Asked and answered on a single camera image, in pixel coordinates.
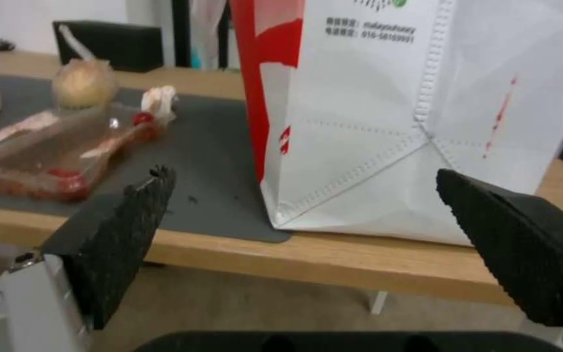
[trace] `white shopping bag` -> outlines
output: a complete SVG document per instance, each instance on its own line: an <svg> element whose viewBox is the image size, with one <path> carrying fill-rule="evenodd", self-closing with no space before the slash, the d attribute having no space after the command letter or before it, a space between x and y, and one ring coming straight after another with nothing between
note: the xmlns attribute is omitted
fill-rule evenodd
<svg viewBox="0 0 563 352"><path fill-rule="evenodd" d="M563 0L232 0L276 228L468 244L441 168L531 194L563 143Z"/></svg>

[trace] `red stripe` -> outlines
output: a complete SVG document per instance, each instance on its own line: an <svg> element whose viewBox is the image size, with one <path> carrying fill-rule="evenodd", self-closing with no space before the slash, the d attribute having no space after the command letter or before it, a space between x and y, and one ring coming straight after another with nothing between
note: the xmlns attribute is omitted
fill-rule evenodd
<svg viewBox="0 0 563 352"><path fill-rule="evenodd" d="M256 37L254 0L230 0L230 6L240 53L256 176L258 182L261 182L264 178L264 158L270 125L260 64L276 62L297 67L303 20L297 19L271 27Z"/></svg>
<svg viewBox="0 0 563 352"><path fill-rule="evenodd" d="M230 5L232 6L232 18L240 53L244 94L247 100L247 113L255 157L255 173L259 183L264 178L264 156L266 156L269 125L266 104L264 103L260 63L256 51L255 12L253 0L231 0Z"/></svg>
<svg viewBox="0 0 563 352"><path fill-rule="evenodd" d="M286 66L299 65L301 29L303 20L297 18L267 29L256 39L260 52L260 62L282 63Z"/></svg>

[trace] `table leg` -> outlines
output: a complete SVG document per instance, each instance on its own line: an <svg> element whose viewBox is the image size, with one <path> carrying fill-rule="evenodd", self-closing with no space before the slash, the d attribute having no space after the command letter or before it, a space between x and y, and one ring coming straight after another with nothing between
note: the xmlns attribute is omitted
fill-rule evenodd
<svg viewBox="0 0 563 352"><path fill-rule="evenodd" d="M526 317L523 317L519 332L547 341L563 349L563 328L550 328L549 326L536 324Z"/></svg>
<svg viewBox="0 0 563 352"><path fill-rule="evenodd" d="M388 297L388 292L380 290L373 300L373 304L370 306L370 313L373 315L379 315L384 309L384 303L386 302L386 297Z"/></svg>

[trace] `clear plastic bag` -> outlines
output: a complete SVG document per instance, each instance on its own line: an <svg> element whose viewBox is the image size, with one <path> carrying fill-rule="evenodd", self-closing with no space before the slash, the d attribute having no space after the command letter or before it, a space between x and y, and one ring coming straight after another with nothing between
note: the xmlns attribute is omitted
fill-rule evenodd
<svg viewBox="0 0 563 352"><path fill-rule="evenodd" d="M0 191L85 199L116 152L157 138L170 119L118 103L30 116L0 130Z"/></svg>

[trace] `table top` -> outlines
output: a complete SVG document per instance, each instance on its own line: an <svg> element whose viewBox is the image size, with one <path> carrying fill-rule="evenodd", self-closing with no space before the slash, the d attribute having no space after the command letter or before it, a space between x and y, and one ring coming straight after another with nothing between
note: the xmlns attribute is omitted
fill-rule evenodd
<svg viewBox="0 0 563 352"><path fill-rule="evenodd" d="M0 73L52 78L54 56L0 53ZM243 99L236 73L161 68L149 73L117 73L123 87L162 84L178 93ZM563 162L552 163L538 192L563 209ZM65 218L0 209L0 243L35 246ZM388 290L466 301L511 305L472 248L341 234L298 232L273 244L158 230L148 260L328 285Z"/></svg>

